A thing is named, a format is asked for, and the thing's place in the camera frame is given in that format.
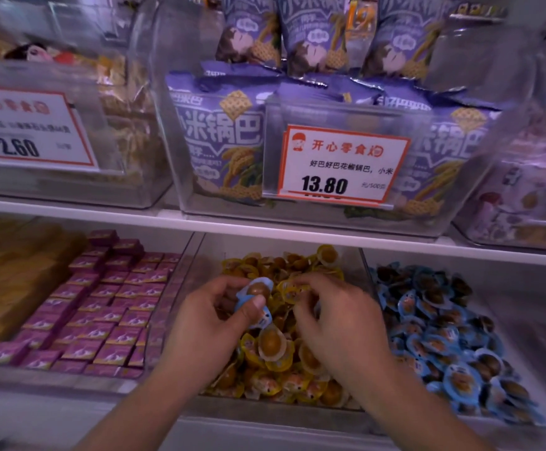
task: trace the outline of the forearm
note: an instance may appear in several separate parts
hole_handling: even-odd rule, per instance
[[[368,392],[363,408],[403,451],[490,451],[489,444],[460,421],[450,406],[410,370],[391,364]]]
[[[114,407],[73,451],[156,451],[185,402],[174,381],[155,372]]]

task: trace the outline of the price label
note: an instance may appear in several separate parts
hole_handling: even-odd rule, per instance
[[[288,125],[277,195],[378,207],[410,143],[407,137]]]
[[[0,165],[99,170],[81,121],[63,93],[1,88]]]

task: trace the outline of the store shelf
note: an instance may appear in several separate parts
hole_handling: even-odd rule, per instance
[[[257,220],[187,216],[179,210],[174,189],[154,207],[146,210],[0,198],[0,212],[546,266],[546,253],[471,246],[453,229],[448,235],[431,241],[418,237],[274,224]]]

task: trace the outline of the stack of pink boxes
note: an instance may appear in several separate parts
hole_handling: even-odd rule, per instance
[[[0,364],[68,373],[138,378],[150,341],[161,343],[180,283],[162,293],[181,255],[145,252],[115,230],[93,231],[90,245],[60,285],[0,343]]]

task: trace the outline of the yellow square cracker illustration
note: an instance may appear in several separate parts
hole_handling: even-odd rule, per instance
[[[488,120],[483,113],[473,107],[460,107],[454,110],[450,116],[464,133],[483,127]]]
[[[252,107],[250,98],[241,90],[232,91],[219,105],[223,108],[224,113],[233,121]]]

